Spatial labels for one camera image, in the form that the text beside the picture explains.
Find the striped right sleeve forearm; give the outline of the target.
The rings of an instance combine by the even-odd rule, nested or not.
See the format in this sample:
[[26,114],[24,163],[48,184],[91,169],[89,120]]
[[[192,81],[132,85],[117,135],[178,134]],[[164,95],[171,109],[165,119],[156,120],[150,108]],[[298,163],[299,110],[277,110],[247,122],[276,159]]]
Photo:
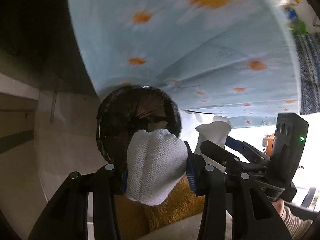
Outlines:
[[287,206],[284,206],[284,211],[281,215],[281,218],[293,240],[300,240],[313,223],[313,221],[310,219],[302,220],[293,215],[290,208]]

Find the person's right hand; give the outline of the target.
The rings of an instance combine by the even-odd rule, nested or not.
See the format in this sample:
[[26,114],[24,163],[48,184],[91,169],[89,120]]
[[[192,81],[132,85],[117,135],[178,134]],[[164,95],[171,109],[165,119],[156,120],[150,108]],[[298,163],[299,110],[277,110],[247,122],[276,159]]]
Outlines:
[[284,200],[283,199],[278,199],[275,202],[272,202],[271,204],[273,205],[273,207],[275,208],[277,213],[280,216],[282,216],[283,212],[284,212]]

